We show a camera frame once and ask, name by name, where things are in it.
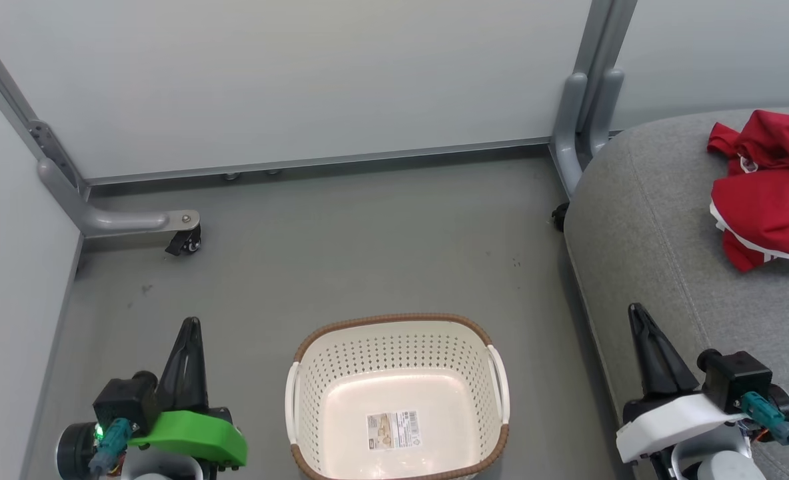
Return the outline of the grey double partition post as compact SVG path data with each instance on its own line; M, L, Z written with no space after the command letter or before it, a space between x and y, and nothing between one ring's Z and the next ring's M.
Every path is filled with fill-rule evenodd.
M610 125L625 81L616 67L638 0L590 0L590 11L557 109L550 153L567 197L584 168L580 154L594 156L610 140Z

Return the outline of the cream perforated laundry basket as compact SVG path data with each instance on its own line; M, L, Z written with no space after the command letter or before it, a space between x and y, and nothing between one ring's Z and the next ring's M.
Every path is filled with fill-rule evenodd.
M424 444L371 451L366 417L418 411ZM404 313L326 325L285 380L285 430L307 480L474 480L503 456L511 395L482 326Z

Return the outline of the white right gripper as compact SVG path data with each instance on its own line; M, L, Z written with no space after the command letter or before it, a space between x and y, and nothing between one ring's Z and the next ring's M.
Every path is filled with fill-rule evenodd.
M629 304L629 322L644 395L695 392L695 375L642 304ZM742 411L725 413L705 394L681 396L621 427L616 447L621 461L629 463L744 418Z

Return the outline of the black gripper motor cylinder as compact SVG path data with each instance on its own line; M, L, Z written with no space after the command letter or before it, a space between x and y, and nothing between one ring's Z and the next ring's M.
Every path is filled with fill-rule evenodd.
M767 399L789 422L789 394L781 386L772 383L768 388Z
M98 480L107 468L93 470L90 461L97 453L97 422L72 423L62 432L55 451L55 465L61 480Z

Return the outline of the barcode sticker label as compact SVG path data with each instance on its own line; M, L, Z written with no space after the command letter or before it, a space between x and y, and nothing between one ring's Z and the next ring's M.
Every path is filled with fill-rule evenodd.
M418 411L400 410L366 417L367 446L371 451L412 449L424 444Z

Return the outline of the red basketball jersey white trim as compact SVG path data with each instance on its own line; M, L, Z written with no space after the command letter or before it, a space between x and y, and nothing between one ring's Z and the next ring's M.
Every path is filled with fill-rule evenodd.
M789 168L765 169L744 156L727 165L712 185L709 213L728 261L742 273L789 261Z

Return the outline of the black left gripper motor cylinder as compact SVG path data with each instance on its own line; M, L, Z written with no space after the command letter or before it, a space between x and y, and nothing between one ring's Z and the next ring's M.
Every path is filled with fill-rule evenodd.
M72 423L62 432L55 451L55 465L61 480L98 480L107 468L93 470L90 461L97 453L97 422Z

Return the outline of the grey fabric sofa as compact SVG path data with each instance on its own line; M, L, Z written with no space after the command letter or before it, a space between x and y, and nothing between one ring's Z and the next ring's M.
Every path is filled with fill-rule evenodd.
M740 273L709 211L726 159L706 150L715 123L742 130L750 109L695 113L617 134L584 168L564 225L590 331L620 419L642 396L627 307L641 303L696 375L699 353L747 351L789 394L789 261Z

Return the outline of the black caster on grey foot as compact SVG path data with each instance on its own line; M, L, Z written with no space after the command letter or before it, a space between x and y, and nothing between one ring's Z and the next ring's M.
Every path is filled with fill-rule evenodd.
M175 257L192 255L200 249L201 240L201 225L197 225L192 230L175 232L163 251Z

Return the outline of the aluminium partition base rail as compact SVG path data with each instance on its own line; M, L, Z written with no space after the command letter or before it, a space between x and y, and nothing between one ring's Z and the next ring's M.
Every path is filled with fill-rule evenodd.
M107 187L112 185L132 185L132 183L143 183L152 181L171 181L176 179L199 179L199 177L210 177L230 173L253 173L269 170L280 170L285 168L306 168L321 167L346 164L352 162L366 161L388 161L404 160L418 157L438 156L438 155L458 155L470 154L479 151L495 151L509 148L531 148L541 147L550 142L550 137L534 137L534 139L516 139L507 141L496 141L488 143L474 143L473 145L452 145L438 148L408 149L390 152L379 152L373 154L355 154L342 156L327 156L313 159L291 160L291 161L270 161L257 162L236 166L223 167L203 167L175 170L168 172L140 173L132 175L118 175L108 177L92 177L86 182L91 188Z

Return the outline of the plain red garment white tag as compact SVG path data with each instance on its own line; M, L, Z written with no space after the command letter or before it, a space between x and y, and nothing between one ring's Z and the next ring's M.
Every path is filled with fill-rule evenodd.
M755 110L741 131L716 123L706 150L727 158L730 175L789 169L789 115Z

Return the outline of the grey corner post with bracket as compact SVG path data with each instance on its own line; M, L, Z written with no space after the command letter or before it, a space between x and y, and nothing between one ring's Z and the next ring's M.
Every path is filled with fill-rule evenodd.
M0 58L0 95L2 104L14 114L14 127L24 130L29 139L26 145L36 158L49 158L61 170L74 190L84 200L89 198L89 186L82 177L68 152L49 124L42 121Z

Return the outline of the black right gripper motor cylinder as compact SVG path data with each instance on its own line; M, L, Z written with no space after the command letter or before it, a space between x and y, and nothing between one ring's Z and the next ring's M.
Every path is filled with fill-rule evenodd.
M768 388L767 399L789 422L789 394L781 386L772 383Z

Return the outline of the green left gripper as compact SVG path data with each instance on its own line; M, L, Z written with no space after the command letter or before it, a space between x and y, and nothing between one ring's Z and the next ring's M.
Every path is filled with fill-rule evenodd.
M187 361L187 406L174 410L185 390ZM157 400L164 411L157 416L148 434L137 434L127 446L157 449L208 461L218 467L245 467L248 444L233 424L227 407L209 408L202 328L198 318L181 323L157 387Z

